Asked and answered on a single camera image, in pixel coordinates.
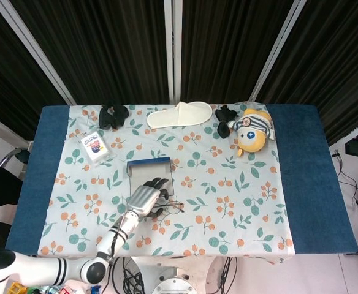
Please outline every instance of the black cable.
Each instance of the black cable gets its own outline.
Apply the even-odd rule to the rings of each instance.
[[[105,289],[107,289],[108,284],[110,283],[110,276],[111,276],[112,265],[111,265],[111,264],[109,264],[109,265],[108,265],[108,268],[109,268],[109,270],[108,270],[108,279],[107,279],[107,283],[106,283],[106,285],[105,285],[105,287],[104,287],[103,291],[101,292],[101,294],[104,294]]]
[[[113,286],[113,289],[115,290],[116,293],[119,293],[118,289],[116,288],[116,285],[115,285],[115,279],[113,278],[113,274],[115,272],[115,267],[116,267],[116,263],[118,262],[119,260],[119,257],[117,257],[115,259],[115,262],[113,263],[113,266],[112,266],[112,272],[111,272],[111,280],[112,280],[112,286]]]
[[[229,285],[229,288],[228,288],[228,290],[227,290],[227,294],[228,294],[230,288],[232,287],[232,284],[234,283],[234,280],[235,280],[237,271],[238,271],[238,258],[235,257],[235,273],[234,273],[234,277],[232,278],[232,281],[231,281],[231,283],[230,283],[230,285]]]
[[[226,262],[225,262],[225,264],[223,266],[223,271],[221,272],[220,286],[218,287],[218,289],[216,291],[214,291],[213,293],[208,293],[208,294],[216,294],[219,291],[220,291],[220,294],[228,294],[230,288],[232,287],[232,284],[234,283],[236,273],[237,273],[237,270],[238,270],[238,260],[237,260],[237,257],[235,257],[235,273],[234,273],[234,277],[232,278],[232,282],[230,283],[227,292],[225,292],[225,284],[226,284],[227,277],[228,277],[228,274],[229,274],[229,268],[230,268],[231,261],[232,261],[232,257],[228,257],[226,259]]]
[[[343,182],[343,181],[340,181],[340,180],[338,181],[339,183],[342,183],[342,184],[345,184],[345,185],[350,185],[350,186],[355,188],[355,193],[352,196],[352,203],[353,203],[353,200],[355,200],[355,203],[356,203],[357,209],[358,209],[358,199],[356,198],[356,192],[358,191],[357,183],[356,183],[354,178],[348,176],[346,173],[343,172],[343,159],[341,158],[340,154],[337,153],[336,155],[334,155],[334,157],[337,157],[338,165],[339,165],[339,172],[337,174],[337,178],[339,177],[339,175],[343,175],[343,176],[345,176],[345,178],[349,178],[355,183],[355,185],[352,185],[352,184],[347,183],[347,182]]]
[[[113,269],[111,272],[112,277],[112,286],[117,293],[120,293],[116,287],[114,280],[114,271],[116,263],[118,262],[119,257],[115,260],[113,264]],[[123,268],[123,292],[124,294],[145,294],[145,288],[142,280],[141,272],[131,273],[127,268],[127,264],[124,264],[124,257],[122,257],[122,268]]]

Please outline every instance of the yellow plush toy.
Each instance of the yellow plush toy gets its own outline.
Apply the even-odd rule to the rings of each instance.
[[[257,152],[268,138],[274,139],[272,118],[264,111],[248,108],[239,120],[229,122],[228,126],[238,133],[238,156],[243,151]]]
[[[217,132],[221,138],[230,134],[229,128],[238,134],[238,156],[246,152],[257,152],[264,147],[267,139],[275,139],[272,118],[265,111],[247,108],[242,117],[235,119],[237,112],[228,109],[227,105],[216,110],[216,117],[220,121]]]

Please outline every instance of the floral tablecloth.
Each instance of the floral tablecloth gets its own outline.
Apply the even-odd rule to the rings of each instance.
[[[263,104],[229,108],[241,115],[250,106],[267,111]],[[142,221],[120,255],[230,255],[271,263],[294,255],[276,141],[238,158],[235,133],[221,139],[214,115],[197,126],[150,129],[147,115],[170,107],[127,105],[130,117],[123,127],[99,130],[116,157],[97,167],[77,138],[96,128],[100,106],[70,107],[70,140],[53,183],[40,254],[95,255],[96,244],[125,211],[126,162],[169,156],[172,205],[157,219]]]

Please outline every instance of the blue table cover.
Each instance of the blue table cover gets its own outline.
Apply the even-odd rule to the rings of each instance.
[[[357,251],[316,107],[270,104],[296,254]],[[44,107],[6,248],[37,254],[63,141],[68,106]]]

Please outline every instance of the small package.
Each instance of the small package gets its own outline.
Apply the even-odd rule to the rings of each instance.
[[[87,153],[89,161],[95,165],[114,157],[105,145],[98,131],[92,132],[83,137],[80,140],[80,144]]]

